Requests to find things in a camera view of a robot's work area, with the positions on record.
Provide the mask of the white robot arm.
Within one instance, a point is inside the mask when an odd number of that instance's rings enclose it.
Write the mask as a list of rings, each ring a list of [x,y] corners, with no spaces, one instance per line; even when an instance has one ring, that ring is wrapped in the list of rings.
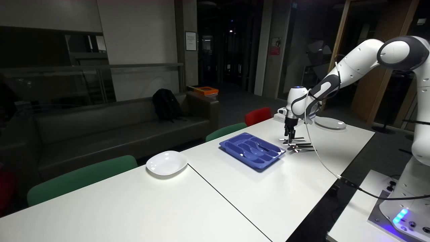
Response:
[[[293,86],[285,104],[284,135],[296,135],[297,122],[311,118],[320,100],[335,90],[347,87],[376,67],[411,71],[417,79],[417,122],[413,157],[430,164],[430,43],[417,34],[402,34],[386,41],[367,39],[348,52],[312,88]]]

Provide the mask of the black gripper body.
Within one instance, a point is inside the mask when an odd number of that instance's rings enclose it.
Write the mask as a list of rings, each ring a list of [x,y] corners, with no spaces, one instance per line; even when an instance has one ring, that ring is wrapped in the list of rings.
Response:
[[[296,118],[285,118],[285,135],[289,139],[293,139],[296,137],[296,126],[297,126]]]

